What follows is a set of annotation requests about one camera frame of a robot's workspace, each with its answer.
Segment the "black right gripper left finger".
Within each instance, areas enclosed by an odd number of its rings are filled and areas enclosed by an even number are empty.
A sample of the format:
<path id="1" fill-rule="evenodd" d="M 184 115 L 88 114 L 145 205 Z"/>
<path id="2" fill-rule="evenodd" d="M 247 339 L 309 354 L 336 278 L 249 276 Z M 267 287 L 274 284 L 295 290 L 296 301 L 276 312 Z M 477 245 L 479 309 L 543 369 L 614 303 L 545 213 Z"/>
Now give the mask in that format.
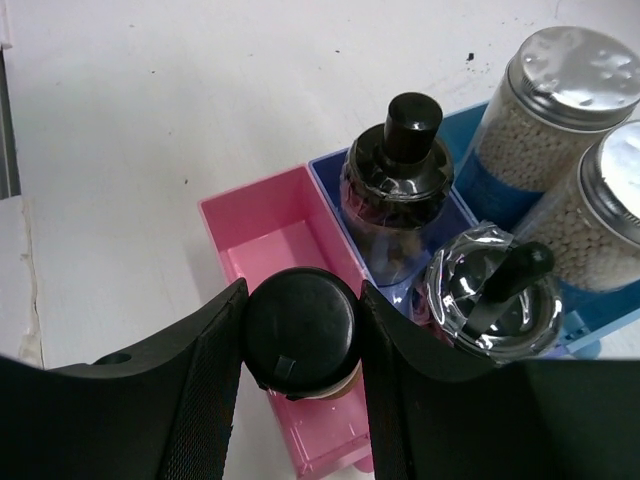
<path id="1" fill-rule="evenodd" d="M 237 280 L 199 310 L 94 363 L 1 360 L 5 479 L 219 479 L 248 300 Z"/>

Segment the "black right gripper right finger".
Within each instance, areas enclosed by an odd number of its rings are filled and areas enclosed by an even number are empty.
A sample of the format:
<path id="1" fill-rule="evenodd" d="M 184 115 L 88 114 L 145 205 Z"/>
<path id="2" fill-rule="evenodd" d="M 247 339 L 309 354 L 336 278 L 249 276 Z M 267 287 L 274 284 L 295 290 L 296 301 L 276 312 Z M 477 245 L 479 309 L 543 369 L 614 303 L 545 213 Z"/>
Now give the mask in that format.
<path id="1" fill-rule="evenodd" d="M 639 364 L 453 349 L 362 286 L 362 369 L 379 479 L 635 479 Z"/>

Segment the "small black-cap spice bottle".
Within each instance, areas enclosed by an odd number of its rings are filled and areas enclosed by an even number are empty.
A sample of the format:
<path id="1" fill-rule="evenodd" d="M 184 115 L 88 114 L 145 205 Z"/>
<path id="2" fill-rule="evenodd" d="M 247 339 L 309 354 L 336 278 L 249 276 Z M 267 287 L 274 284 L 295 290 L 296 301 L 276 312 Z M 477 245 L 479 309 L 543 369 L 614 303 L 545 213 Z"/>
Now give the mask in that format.
<path id="1" fill-rule="evenodd" d="M 264 280 L 241 319 L 241 352 L 259 388 L 335 399 L 360 375 L 358 299 L 336 275 L 295 267 Z"/>

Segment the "silver-lid salt bottle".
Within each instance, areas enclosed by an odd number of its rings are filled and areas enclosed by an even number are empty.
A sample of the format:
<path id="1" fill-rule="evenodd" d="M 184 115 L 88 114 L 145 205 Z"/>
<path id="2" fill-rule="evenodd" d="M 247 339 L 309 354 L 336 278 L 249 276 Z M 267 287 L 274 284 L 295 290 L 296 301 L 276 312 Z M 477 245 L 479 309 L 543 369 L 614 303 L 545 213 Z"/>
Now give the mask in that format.
<path id="1" fill-rule="evenodd" d="M 477 219 L 509 230 L 638 103 L 638 53 L 588 28 L 542 29 L 508 62 L 456 189 Z"/>
<path id="2" fill-rule="evenodd" d="M 639 280 L 639 122 L 614 128 L 534 205 L 517 239 L 547 245 L 555 275 L 588 292 Z"/>

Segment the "light blue tray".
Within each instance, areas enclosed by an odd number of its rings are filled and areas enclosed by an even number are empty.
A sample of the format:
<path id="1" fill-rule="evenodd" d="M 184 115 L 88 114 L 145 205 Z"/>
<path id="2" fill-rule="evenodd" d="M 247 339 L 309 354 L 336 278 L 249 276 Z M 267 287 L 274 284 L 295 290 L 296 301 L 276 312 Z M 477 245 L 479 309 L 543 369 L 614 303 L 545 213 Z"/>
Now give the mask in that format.
<path id="1" fill-rule="evenodd" d="M 467 151 L 485 109 L 486 105 L 481 103 L 444 117 L 439 137 L 456 163 L 461 161 Z M 476 218 L 457 192 L 453 191 L 439 219 L 436 241 L 443 244 L 476 224 Z M 557 347 L 549 353 L 551 357 L 573 354 L 586 347 L 592 348 L 594 343 L 639 318 L 637 282 L 613 292 L 592 297 L 578 296 L 576 299 L 580 305 L 565 315 Z"/>

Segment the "pink tray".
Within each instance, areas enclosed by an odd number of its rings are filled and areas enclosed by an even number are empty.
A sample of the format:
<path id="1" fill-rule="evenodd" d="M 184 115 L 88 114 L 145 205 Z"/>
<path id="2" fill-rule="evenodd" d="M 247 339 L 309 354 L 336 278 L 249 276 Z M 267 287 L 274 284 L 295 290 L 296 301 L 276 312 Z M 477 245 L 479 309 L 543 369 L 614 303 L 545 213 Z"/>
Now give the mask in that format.
<path id="1" fill-rule="evenodd" d="M 199 208 L 227 281 L 256 288 L 291 267 L 330 271 L 358 292 L 366 275 L 306 166 L 204 199 Z M 348 466 L 373 470 L 364 383 L 331 400 L 289 401 L 268 392 L 299 479 Z"/>

